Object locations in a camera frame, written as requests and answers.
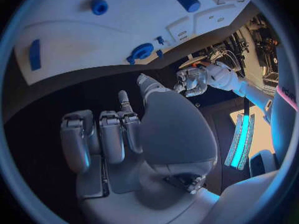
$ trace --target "led light bar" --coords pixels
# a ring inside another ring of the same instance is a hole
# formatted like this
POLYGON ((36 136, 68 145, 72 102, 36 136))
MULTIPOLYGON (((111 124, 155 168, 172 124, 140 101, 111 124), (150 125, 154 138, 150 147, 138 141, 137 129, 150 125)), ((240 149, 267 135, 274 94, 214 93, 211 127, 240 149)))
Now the led light bar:
POLYGON ((233 141, 224 162, 226 166, 244 169, 252 143, 254 121, 254 114, 250 117, 238 115, 233 141))

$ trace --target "glowing blue light strip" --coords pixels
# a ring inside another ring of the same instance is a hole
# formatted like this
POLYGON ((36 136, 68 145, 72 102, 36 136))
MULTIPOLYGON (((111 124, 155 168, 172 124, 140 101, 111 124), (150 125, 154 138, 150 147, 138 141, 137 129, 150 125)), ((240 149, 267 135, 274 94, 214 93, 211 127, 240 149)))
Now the glowing blue light strip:
POLYGON ((248 126, 249 126, 249 116, 245 115, 243 117, 242 131, 241 131, 241 135, 240 135, 240 138, 239 138, 239 143, 238 143, 238 146, 237 146, 237 150, 235 152, 233 161, 231 163, 232 167, 236 168, 238 166, 240 160, 241 160, 243 150, 244 150, 244 147, 245 147, 248 126))

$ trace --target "robotic arm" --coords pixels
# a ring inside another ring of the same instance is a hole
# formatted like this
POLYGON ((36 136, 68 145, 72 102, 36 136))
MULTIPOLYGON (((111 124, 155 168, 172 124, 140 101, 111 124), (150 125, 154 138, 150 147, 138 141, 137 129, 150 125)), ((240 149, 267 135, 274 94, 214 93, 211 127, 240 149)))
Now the robotic arm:
POLYGON ((271 121, 273 98, 250 84, 250 81, 240 78, 227 65, 217 61, 201 68, 187 68, 177 72, 178 83, 174 86, 177 92, 185 91, 186 97, 204 93, 207 85, 225 91, 233 91, 241 97, 248 98, 265 114, 265 120, 271 121))

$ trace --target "pink cable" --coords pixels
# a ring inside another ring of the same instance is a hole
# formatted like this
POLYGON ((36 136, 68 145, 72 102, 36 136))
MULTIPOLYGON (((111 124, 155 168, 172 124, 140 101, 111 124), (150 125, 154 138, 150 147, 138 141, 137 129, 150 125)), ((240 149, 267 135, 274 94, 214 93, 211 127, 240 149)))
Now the pink cable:
POLYGON ((292 106, 297 112, 299 111, 297 104, 291 100, 279 86, 276 86, 276 91, 290 106, 292 106))

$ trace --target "dark floor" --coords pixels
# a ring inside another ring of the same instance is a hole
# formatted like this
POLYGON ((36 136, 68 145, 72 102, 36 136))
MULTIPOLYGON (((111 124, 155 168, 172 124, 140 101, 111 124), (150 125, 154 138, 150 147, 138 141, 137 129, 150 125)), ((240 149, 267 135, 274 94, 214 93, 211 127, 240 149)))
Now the dark floor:
MULTIPOLYGON (((176 68, 183 61, 144 73, 172 88, 176 68)), ((77 206, 75 174, 68 169, 60 145, 61 117, 84 109, 92 110, 95 117, 103 110, 118 111, 117 94, 120 90, 128 92, 134 111, 142 117, 144 108, 136 84, 139 74, 133 72, 99 78, 57 91, 22 109, 5 125, 6 138, 21 174, 39 198, 70 223, 84 223, 84 218, 77 206)), ((190 100, 207 107, 234 98, 233 92, 210 87, 203 95, 190 100)), ((230 139, 232 137, 220 142, 227 150, 230 139)), ((240 181, 240 178, 227 178, 225 186, 240 181)))

